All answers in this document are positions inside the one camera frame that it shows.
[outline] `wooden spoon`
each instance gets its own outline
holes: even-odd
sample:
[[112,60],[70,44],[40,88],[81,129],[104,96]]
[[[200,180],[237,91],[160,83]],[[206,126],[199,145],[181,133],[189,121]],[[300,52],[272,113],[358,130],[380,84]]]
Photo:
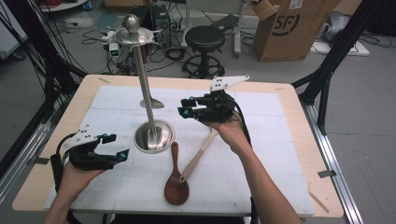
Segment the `wooden spoon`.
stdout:
[[189,198],[190,190],[189,184],[187,182],[180,183],[178,179],[180,178],[180,172],[177,169],[177,155],[178,155],[178,143],[174,142],[172,144],[172,158],[174,162],[174,169],[166,181],[165,185],[165,199],[172,205],[181,205],[187,201]]
[[186,181],[187,177],[191,174],[192,170],[194,169],[195,165],[197,164],[198,160],[201,158],[202,154],[204,153],[206,147],[209,145],[209,143],[212,141],[212,139],[218,134],[218,131],[212,128],[212,131],[210,132],[210,135],[206,138],[206,141],[204,145],[199,149],[197,154],[192,158],[190,163],[187,165],[186,169],[184,169],[183,173],[181,174],[181,177],[179,179],[180,183],[183,183]]

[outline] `black stool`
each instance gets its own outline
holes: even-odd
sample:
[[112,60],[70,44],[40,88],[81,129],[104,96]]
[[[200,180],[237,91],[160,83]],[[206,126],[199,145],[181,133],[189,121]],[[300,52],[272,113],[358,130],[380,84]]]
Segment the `black stool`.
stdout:
[[[211,26],[197,26],[191,28],[186,33],[185,39],[193,51],[197,50],[201,54],[191,56],[183,63],[181,70],[187,71],[190,74],[189,77],[213,78],[217,74],[220,77],[224,76],[224,67],[220,64],[219,60],[207,55],[207,53],[213,52],[223,46],[225,37],[221,30]],[[201,62],[194,63],[192,60],[195,58],[201,58]],[[190,70],[189,66],[195,67],[195,69]]]

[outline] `black pole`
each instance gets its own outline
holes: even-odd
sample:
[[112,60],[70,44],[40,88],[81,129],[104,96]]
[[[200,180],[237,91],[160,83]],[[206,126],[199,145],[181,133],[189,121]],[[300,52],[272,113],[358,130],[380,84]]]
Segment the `black pole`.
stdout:
[[308,105],[312,105],[321,92],[318,126],[322,134],[326,134],[324,124],[332,75],[386,1],[388,0],[362,0],[320,67],[313,74],[291,83],[294,88],[308,83],[299,95],[300,100]]

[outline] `metal stand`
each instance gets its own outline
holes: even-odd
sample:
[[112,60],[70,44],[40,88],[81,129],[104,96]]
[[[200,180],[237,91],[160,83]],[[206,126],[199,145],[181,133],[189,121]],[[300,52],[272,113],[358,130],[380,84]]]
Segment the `metal stand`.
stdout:
[[322,134],[326,134],[326,109],[332,75],[386,1],[363,0],[320,67],[309,76],[291,83],[294,88],[309,83],[305,91],[299,95],[300,100],[308,105],[313,105],[315,98],[321,92],[318,126]]
[[143,107],[146,108],[148,114],[148,121],[142,123],[134,133],[134,144],[143,152],[159,153],[172,145],[175,140],[175,129],[165,120],[154,119],[152,113],[154,99],[151,98],[149,92],[148,74],[141,48],[146,44],[154,43],[154,33],[157,32],[140,27],[139,19],[135,15],[126,16],[122,25],[111,37],[111,41],[130,47],[143,93]]

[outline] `gray floor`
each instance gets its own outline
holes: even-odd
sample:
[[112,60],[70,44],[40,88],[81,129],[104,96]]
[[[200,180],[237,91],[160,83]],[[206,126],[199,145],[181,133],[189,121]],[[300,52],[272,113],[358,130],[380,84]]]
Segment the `gray floor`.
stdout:
[[[101,10],[90,12],[102,31],[107,19],[105,14]],[[114,20],[109,25],[118,22],[120,20]],[[106,68],[106,52],[99,42],[81,44],[82,34],[90,30],[63,33],[63,39],[76,60],[90,73],[97,73]],[[346,57],[332,78],[326,128],[364,223],[395,223],[396,194],[392,189],[396,184],[396,120],[393,118],[396,111],[396,90],[393,88],[396,84],[396,48],[363,45],[370,51],[370,56]],[[250,81],[291,83],[314,72],[325,57],[310,53],[299,62],[259,63],[251,48],[246,46],[236,59],[232,55],[232,46],[233,40],[228,37],[221,48],[223,54],[216,52],[214,55],[224,65],[226,76],[248,74]],[[148,68],[159,68],[170,62],[148,63]],[[187,77],[180,66],[181,63],[174,63],[148,74]],[[28,60],[0,62],[0,99],[0,158],[3,158],[44,101],[43,91]],[[11,207],[29,169],[26,166],[12,191],[0,204],[0,223],[39,223],[44,216],[43,213],[16,212]],[[99,215],[78,216],[84,223],[101,221]],[[317,222],[347,223],[343,217],[306,221]]]

